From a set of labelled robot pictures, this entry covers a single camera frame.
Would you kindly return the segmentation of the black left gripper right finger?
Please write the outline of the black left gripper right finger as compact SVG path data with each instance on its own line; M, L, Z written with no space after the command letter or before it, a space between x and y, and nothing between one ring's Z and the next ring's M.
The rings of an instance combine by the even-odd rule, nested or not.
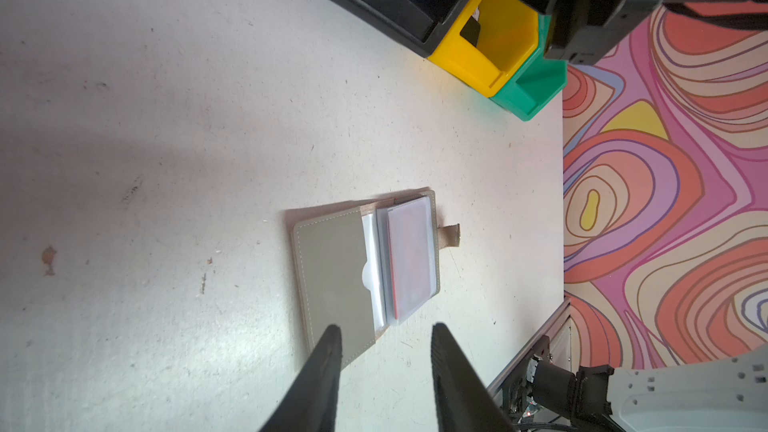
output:
M515 431L444 323L432 328L431 366L439 431Z

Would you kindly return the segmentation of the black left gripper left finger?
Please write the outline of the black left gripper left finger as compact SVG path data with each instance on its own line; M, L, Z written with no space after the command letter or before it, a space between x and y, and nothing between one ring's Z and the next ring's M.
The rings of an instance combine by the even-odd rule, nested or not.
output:
M329 325L261 431L334 431L341 365L341 329Z

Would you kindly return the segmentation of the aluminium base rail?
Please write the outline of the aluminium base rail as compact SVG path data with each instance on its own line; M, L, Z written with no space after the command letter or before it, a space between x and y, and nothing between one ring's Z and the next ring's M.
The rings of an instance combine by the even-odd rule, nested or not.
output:
M513 424L527 424L523 431L564 431L571 427L568 419L535 401L532 380L539 362L575 371L573 328L571 303L565 299L487 387Z

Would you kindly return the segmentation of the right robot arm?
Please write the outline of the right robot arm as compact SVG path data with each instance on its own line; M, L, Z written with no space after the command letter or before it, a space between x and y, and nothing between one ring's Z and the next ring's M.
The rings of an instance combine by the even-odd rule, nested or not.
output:
M505 376L523 428L767 427L767 0L522 0L562 94L572 367Z

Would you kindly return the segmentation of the grey leather card holder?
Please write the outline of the grey leather card holder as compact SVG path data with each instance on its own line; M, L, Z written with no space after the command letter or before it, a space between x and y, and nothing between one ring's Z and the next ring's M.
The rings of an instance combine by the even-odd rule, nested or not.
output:
M431 200L435 237L437 292L431 300L441 290L440 251L461 241L459 225L441 224L432 189L317 207L313 216L292 225L291 248L309 348L329 325L337 325L342 365L347 366L429 301L404 320L395 318L386 235L386 210L422 196Z

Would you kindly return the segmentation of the yellow plastic bin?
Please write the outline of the yellow plastic bin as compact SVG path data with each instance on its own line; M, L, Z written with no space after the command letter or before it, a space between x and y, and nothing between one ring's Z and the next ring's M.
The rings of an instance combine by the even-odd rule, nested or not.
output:
M428 59L491 98L539 45L539 16L520 0L469 0Z

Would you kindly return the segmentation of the green plastic bin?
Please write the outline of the green plastic bin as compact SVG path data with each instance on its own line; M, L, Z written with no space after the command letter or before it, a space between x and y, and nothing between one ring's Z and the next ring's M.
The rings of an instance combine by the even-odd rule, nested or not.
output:
M499 92L490 98L524 122L534 118L567 84L568 63L544 56L551 18L539 15L538 19L539 45Z

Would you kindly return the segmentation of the red VIP card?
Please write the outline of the red VIP card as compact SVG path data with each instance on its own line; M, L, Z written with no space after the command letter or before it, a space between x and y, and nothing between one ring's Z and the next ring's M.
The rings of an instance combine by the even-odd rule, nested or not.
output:
M385 218L394 316L404 320L437 292L431 200L396 205Z

